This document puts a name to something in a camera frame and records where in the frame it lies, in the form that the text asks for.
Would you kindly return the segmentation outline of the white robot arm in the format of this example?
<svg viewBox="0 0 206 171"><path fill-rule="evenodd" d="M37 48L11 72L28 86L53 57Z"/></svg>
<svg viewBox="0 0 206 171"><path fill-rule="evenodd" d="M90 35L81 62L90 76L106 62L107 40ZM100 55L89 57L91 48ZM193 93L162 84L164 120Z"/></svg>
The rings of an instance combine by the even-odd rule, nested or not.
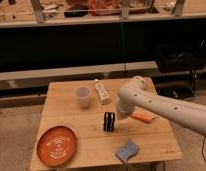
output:
<svg viewBox="0 0 206 171"><path fill-rule="evenodd" d="M206 106L155 95L147 91L147 81L134 76L117 90L119 119L130 116L136 107L147 109L206 137Z"/></svg>

